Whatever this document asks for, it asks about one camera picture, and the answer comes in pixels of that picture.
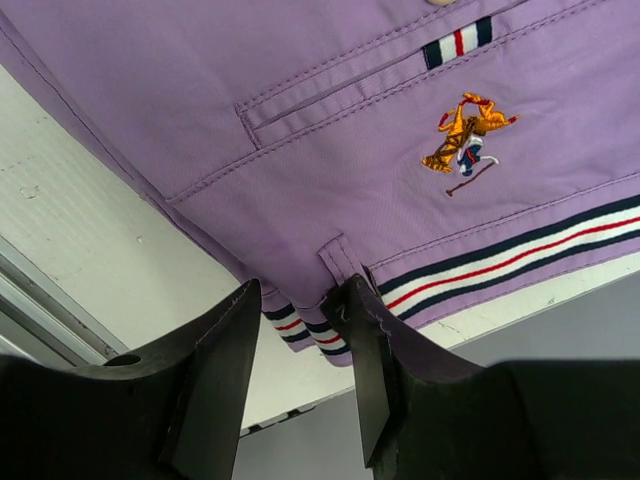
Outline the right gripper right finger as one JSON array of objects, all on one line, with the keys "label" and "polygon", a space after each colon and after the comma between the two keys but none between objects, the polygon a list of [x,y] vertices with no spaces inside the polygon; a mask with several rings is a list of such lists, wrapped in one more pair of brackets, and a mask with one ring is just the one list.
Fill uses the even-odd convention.
[{"label": "right gripper right finger", "polygon": [[377,479],[635,479],[635,360],[483,367],[432,342],[355,275],[323,314],[351,351],[365,466]]}]

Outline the purple trousers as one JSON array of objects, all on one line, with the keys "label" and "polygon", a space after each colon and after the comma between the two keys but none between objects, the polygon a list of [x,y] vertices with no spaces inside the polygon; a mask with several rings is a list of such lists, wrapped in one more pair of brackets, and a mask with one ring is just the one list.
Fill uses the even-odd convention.
[{"label": "purple trousers", "polygon": [[1,63],[295,351],[639,249],[635,1],[5,1]]}]

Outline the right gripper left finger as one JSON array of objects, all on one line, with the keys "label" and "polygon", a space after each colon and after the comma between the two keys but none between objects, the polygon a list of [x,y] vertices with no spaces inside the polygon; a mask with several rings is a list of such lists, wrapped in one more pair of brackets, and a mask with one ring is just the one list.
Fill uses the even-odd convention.
[{"label": "right gripper left finger", "polygon": [[261,314],[251,280],[102,365],[1,359],[5,479],[228,479]]}]

